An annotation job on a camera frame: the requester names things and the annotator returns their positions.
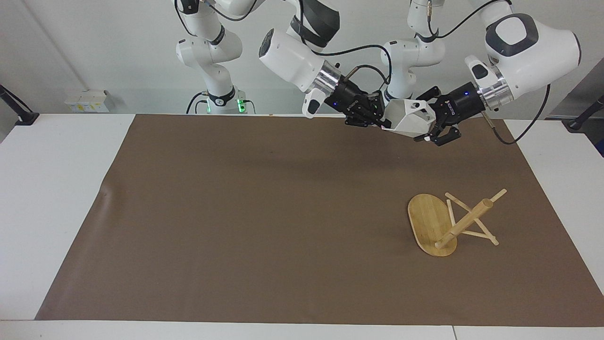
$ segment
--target wooden stick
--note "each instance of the wooden stick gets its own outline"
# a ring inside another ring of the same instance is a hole
[[[466,230],[466,231],[462,232],[462,234],[476,236],[476,237],[480,237],[480,238],[486,238],[486,239],[490,240],[490,237],[488,237],[486,234],[481,234],[479,232],[473,232],[473,231]]]
[[[489,199],[484,199],[480,201],[476,206],[472,209],[472,211],[468,212],[457,224],[451,228],[451,230],[443,236],[438,242],[434,245],[437,249],[443,249],[451,240],[458,237],[463,231],[465,231],[474,220],[480,218],[487,211],[489,211],[493,207],[493,201]]]
[[[500,199],[505,194],[507,194],[507,190],[503,189],[502,191],[499,191],[495,196],[493,196],[493,198],[491,198],[491,201],[497,202],[497,200]]]
[[[457,205],[459,205],[460,207],[462,207],[463,209],[465,209],[466,211],[468,211],[468,212],[472,211],[472,209],[470,209],[470,207],[469,207],[469,206],[467,206],[465,203],[463,203],[463,202],[462,202],[462,201],[461,201],[459,198],[457,198],[457,197],[455,197],[455,196],[451,195],[451,194],[450,194],[450,193],[448,193],[448,192],[446,192],[446,193],[445,193],[445,196],[446,196],[448,199],[450,199],[450,200],[452,200],[453,202],[455,202],[455,204],[457,204]]]
[[[476,220],[474,220],[474,222],[476,222],[478,227],[484,232],[485,235],[488,236],[488,239],[491,240],[491,242],[493,242],[494,245],[499,246],[499,241],[497,241],[495,236],[489,231],[489,229],[484,225],[484,223],[481,220],[476,219]]]
[[[449,208],[449,218],[451,219],[451,226],[455,225],[455,215],[453,215],[453,205],[451,204],[451,200],[447,200],[447,207]]]

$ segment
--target black band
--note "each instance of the black band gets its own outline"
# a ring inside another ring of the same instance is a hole
[[[210,100],[212,100],[212,102],[214,102],[214,104],[216,104],[216,106],[226,106],[227,103],[235,98],[235,87],[233,87],[233,89],[231,90],[231,92],[229,92],[228,94],[224,95],[224,96],[220,96],[220,97],[216,97],[215,95],[211,94],[208,92],[208,97],[210,98]],[[216,101],[217,100],[221,100],[222,104],[218,104]]]
[[[271,48],[272,35],[275,33],[275,29],[272,28],[266,34],[264,40],[262,41],[262,45],[260,46],[260,51],[258,52],[258,57],[262,58],[268,53],[268,50]]]
[[[222,41],[222,39],[225,37],[225,33],[226,33],[225,27],[223,25],[220,25],[220,33],[218,33],[218,37],[216,37],[216,39],[210,41],[210,45],[212,45],[212,46],[218,45]]]
[[[583,51],[581,50],[581,43],[579,42],[579,37],[577,37],[576,34],[574,34],[574,38],[577,39],[577,46],[579,46],[579,63],[578,63],[578,65],[581,65],[581,58],[583,58]]]
[[[304,20],[324,40],[330,42],[339,30],[339,13],[319,0],[303,0]]]
[[[392,94],[390,94],[390,92],[388,92],[387,87],[386,87],[386,91],[384,91],[384,97],[386,98],[387,101],[391,101],[393,99],[398,99],[398,98],[394,97]]]
[[[435,34],[435,35],[433,35],[433,36],[431,36],[431,37],[424,37],[424,36],[422,36],[421,34],[418,34],[418,33],[416,33],[416,36],[417,36],[417,37],[418,37],[418,38],[419,38],[421,41],[423,41],[423,42],[425,42],[425,43],[430,43],[430,42],[433,42],[433,41],[435,41],[436,39],[438,39],[438,38],[439,38],[439,31],[440,31],[440,30],[436,30],[436,34]]]
[[[298,18],[296,18],[295,16],[292,18],[290,26],[294,29],[296,33],[298,33],[299,36],[304,38],[304,40],[311,42],[315,46],[326,47],[327,43],[329,42],[316,35],[305,26],[302,26],[300,20],[298,20]]]

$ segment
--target oval bamboo board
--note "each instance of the oval bamboo board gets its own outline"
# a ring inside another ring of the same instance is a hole
[[[457,239],[449,242],[443,249],[434,245],[452,227],[449,209],[438,197],[417,195],[409,202],[408,212],[413,234],[423,251],[434,257],[446,257],[456,250]]]

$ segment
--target white table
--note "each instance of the white table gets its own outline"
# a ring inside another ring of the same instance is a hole
[[[133,118],[46,114],[0,144],[0,339],[604,339],[604,328],[31,321]],[[506,123],[514,135],[527,125]],[[538,122],[519,145],[604,292],[604,159],[559,122]]]

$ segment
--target brown mat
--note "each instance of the brown mat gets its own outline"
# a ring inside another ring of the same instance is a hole
[[[461,130],[438,148],[339,119],[137,116],[36,319],[604,326],[518,147]],[[419,249],[413,196],[501,188],[499,247]]]

